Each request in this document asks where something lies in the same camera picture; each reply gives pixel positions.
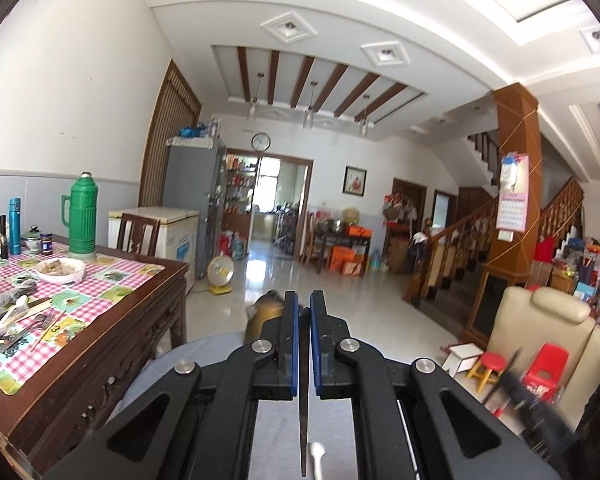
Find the dark side table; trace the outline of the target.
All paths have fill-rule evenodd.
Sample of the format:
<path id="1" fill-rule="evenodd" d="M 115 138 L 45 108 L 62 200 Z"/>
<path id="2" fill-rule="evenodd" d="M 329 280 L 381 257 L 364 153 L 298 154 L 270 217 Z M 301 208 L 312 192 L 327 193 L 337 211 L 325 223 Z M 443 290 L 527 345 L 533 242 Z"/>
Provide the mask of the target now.
<path id="1" fill-rule="evenodd" d="M 325 231 L 314 238 L 317 250 L 316 272 L 324 268 L 342 275 L 365 275 L 370 258 L 373 231 L 362 226 L 348 226 L 343 232 Z"/>

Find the gold electric kettle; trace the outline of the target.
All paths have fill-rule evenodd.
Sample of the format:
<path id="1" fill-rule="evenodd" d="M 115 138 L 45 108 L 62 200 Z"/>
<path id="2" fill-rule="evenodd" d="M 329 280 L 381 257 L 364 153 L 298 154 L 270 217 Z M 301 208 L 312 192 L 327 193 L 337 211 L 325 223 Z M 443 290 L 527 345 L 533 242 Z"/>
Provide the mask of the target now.
<path id="1" fill-rule="evenodd" d="M 283 310 L 283 297 L 275 290 L 269 290 L 254 304 L 246 307 L 248 321 L 245 329 L 244 343 L 250 344 L 250 342 L 259 339 L 264 323 L 272 320 L 272 318 L 279 318 Z"/>

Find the white bowl with food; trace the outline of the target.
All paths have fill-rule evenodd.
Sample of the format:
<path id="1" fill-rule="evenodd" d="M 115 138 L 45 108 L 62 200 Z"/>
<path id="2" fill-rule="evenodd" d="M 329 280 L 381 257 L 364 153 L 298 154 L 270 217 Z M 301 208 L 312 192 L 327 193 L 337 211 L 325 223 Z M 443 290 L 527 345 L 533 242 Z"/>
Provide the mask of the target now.
<path id="1" fill-rule="evenodd" d="M 86 264 L 73 258 L 56 258 L 39 262 L 34 267 L 36 276 L 50 284 L 79 283 L 84 279 Z"/>

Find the red plastic kids chair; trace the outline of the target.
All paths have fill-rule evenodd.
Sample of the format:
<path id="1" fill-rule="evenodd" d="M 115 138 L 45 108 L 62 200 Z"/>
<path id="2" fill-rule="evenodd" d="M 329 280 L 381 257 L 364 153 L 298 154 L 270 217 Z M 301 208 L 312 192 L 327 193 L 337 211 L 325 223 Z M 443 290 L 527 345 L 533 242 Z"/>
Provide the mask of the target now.
<path id="1" fill-rule="evenodd" d="M 553 404 L 562 395 L 560 380 L 566 369 L 569 352 L 556 344 L 543 344 L 528 370 L 519 379 L 540 401 Z"/>

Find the white chest freezer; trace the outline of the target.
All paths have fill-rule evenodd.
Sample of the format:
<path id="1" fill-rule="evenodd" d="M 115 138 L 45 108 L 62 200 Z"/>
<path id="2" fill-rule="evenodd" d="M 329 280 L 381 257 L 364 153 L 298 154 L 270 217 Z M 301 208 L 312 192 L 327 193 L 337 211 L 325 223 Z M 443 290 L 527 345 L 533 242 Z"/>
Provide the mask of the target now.
<path id="1" fill-rule="evenodd" d="M 108 214 L 108 246 L 115 248 L 122 214 L 134 214 L 159 222 L 156 258 L 178 260 L 188 264 L 186 290 L 196 281 L 197 235 L 199 212 L 193 209 L 140 207 L 112 210 Z"/>

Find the wooden stair railing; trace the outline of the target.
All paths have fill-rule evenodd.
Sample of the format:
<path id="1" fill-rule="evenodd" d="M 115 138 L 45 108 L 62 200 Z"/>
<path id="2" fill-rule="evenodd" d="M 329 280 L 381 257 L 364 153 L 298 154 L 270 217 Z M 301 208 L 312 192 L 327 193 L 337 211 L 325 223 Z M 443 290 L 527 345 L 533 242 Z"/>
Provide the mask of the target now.
<path id="1" fill-rule="evenodd" d="M 538 240 L 551 240 L 558 250 L 569 233 L 583 228 L 584 191 L 569 179 L 540 212 Z M 473 264 L 485 262 L 495 232 L 498 200 L 492 198 L 452 226 L 429 237 L 422 261 L 417 263 L 403 299 L 417 307 L 433 300 L 443 285 L 459 280 Z"/>

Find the grey refrigerator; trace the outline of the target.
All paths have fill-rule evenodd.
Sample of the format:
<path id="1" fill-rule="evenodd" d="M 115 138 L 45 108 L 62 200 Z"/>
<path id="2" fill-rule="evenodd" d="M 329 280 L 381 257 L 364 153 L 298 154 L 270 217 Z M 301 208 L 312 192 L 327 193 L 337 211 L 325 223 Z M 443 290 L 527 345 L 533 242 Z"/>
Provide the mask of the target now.
<path id="1" fill-rule="evenodd" d="M 219 247 L 226 188 L 226 146 L 220 139 L 181 138 L 166 141 L 168 169 L 162 204 L 198 211 L 195 278 L 206 275 Z"/>

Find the red yellow round stool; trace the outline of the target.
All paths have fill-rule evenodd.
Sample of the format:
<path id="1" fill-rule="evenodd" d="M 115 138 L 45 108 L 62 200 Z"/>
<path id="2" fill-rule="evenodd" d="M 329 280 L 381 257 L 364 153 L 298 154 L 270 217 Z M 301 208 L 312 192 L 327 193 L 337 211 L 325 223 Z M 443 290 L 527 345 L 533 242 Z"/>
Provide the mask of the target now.
<path id="1" fill-rule="evenodd" d="M 478 382 L 477 392 L 482 393 L 487 384 L 495 384 L 498 381 L 506 365 L 506 359 L 499 354 L 484 352 L 468 370 L 466 377 L 474 378 Z"/>

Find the white plastic spoon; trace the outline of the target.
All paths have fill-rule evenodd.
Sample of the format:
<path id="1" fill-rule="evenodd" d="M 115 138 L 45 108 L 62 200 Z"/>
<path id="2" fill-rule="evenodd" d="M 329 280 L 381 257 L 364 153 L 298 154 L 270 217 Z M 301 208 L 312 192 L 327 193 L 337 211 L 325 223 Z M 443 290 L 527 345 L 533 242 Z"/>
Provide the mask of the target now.
<path id="1" fill-rule="evenodd" d="M 326 448 L 321 442 L 311 442 L 309 444 L 309 452 L 311 457 L 313 478 L 315 480 L 323 480 L 323 465 L 322 460 L 326 454 Z"/>

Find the green thermos jug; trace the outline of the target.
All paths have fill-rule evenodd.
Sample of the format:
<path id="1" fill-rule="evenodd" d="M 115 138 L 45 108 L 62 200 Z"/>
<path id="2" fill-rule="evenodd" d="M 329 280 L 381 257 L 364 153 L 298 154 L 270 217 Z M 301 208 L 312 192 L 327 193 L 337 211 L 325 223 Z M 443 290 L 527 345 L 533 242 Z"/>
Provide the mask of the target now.
<path id="1" fill-rule="evenodd" d="M 98 186 L 89 171 L 73 183 L 70 194 L 61 196 L 61 222 L 68 229 L 69 255 L 95 257 Z"/>

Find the white small stool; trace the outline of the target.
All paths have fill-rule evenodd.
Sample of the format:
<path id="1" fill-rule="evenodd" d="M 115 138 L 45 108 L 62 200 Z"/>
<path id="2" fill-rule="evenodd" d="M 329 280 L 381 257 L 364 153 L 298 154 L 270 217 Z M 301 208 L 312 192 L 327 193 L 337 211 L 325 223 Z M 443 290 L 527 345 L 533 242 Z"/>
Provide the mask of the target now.
<path id="1" fill-rule="evenodd" d="M 471 370 L 482 355 L 483 350 L 475 344 L 454 344 L 449 346 L 449 353 L 441 367 L 454 377 L 458 373 Z"/>

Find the wall calendar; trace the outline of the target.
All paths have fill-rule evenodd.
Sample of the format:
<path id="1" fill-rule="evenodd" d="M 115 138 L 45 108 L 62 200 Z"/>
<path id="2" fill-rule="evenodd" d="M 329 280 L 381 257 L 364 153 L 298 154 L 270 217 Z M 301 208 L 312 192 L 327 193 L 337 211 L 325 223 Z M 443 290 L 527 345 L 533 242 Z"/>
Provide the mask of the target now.
<path id="1" fill-rule="evenodd" d="M 499 230 L 524 232 L 527 226 L 529 196 L 529 156 L 507 154 L 502 159 L 498 213 L 496 227 Z"/>

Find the white floor fan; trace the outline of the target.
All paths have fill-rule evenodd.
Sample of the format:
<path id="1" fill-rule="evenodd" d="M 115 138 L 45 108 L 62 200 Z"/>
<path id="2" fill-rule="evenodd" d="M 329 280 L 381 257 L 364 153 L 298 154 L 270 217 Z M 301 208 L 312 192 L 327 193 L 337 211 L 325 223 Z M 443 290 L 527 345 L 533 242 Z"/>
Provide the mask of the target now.
<path id="1" fill-rule="evenodd" d="M 229 294 L 232 291 L 230 281 L 234 276 L 234 262 L 227 255 L 213 258 L 207 268 L 208 291 L 212 295 Z"/>

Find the framed flower picture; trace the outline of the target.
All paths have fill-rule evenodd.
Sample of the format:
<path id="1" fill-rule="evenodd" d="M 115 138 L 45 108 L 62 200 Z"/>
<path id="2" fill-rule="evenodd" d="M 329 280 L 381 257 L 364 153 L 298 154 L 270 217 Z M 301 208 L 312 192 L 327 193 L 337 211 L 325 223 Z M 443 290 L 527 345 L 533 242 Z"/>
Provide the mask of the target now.
<path id="1" fill-rule="evenodd" d="M 362 197 L 365 194 L 367 171 L 362 168 L 347 166 L 344 170 L 343 194 Z"/>

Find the round wall clock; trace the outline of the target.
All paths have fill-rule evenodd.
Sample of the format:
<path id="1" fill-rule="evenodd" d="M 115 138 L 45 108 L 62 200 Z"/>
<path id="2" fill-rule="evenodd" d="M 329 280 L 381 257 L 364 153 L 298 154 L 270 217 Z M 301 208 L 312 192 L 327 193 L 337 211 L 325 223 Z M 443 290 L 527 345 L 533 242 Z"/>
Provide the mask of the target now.
<path id="1" fill-rule="evenodd" d="M 258 132 L 251 139 L 253 151 L 263 153 L 271 147 L 271 137 L 266 132 Z"/>

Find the brown wooden pillar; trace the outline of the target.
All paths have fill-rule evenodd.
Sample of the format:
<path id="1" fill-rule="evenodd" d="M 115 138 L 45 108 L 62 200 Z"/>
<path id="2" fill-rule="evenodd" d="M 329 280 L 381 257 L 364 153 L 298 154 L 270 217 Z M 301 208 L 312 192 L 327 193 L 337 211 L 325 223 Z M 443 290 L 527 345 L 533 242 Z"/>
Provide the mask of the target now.
<path id="1" fill-rule="evenodd" d="M 489 255 L 483 266 L 463 342 L 484 348 L 504 289 L 528 282 L 539 234 L 542 142 L 539 102 L 522 84 L 493 92 L 498 116 L 500 183 Z"/>

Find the pink checkered tablecloth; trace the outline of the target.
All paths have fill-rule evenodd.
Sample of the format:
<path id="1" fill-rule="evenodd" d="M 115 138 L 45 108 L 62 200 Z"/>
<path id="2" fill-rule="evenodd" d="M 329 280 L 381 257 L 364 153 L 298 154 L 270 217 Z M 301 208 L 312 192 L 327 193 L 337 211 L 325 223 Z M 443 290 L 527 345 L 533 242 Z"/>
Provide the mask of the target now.
<path id="1" fill-rule="evenodd" d="M 46 261 L 60 261 L 68 256 L 68 247 L 56 244 L 50 255 L 13 256 L 0 259 L 0 292 L 11 292 L 27 280 L 36 281 L 36 292 L 28 298 L 35 315 L 50 318 L 50 327 L 36 327 L 31 314 L 15 322 L 7 336 L 30 328 L 12 348 L 2 349 L 6 339 L 0 337 L 0 390 L 13 396 L 52 356 L 90 326 L 96 318 L 164 270 L 155 263 L 98 254 L 85 263 L 81 281 L 58 284 L 42 280 L 36 267 Z"/>

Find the carved dark wooden table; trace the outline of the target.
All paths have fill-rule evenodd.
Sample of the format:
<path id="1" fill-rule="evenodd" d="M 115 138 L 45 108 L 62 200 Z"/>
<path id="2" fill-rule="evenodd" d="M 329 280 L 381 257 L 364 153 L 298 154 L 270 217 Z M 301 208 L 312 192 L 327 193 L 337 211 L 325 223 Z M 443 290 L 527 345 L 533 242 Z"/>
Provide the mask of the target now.
<path id="1" fill-rule="evenodd" d="M 187 266 L 131 292 L 52 356 L 12 396 L 0 390 L 0 457 L 15 478 L 41 477 L 108 419 L 164 335 L 186 341 Z"/>

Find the blue slim bottle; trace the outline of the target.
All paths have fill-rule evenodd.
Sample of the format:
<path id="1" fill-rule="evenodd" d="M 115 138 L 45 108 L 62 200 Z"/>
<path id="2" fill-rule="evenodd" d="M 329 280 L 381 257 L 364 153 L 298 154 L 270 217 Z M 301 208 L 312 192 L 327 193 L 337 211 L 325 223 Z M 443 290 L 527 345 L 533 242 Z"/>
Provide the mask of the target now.
<path id="1" fill-rule="evenodd" d="M 21 200 L 19 197 L 14 197 L 8 203 L 8 242 L 9 253 L 14 256 L 21 254 Z"/>

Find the dark wooden chair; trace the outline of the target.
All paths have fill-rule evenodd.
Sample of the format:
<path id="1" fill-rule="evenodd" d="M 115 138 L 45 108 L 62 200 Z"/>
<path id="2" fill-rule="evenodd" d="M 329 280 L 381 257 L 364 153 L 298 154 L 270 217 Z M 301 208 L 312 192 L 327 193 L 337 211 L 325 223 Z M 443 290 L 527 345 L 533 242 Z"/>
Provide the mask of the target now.
<path id="1" fill-rule="evenodd" d="M 157 219 L 122 214 L 116 249 L 130 254 L 155 257 L 160 222 Z"/>

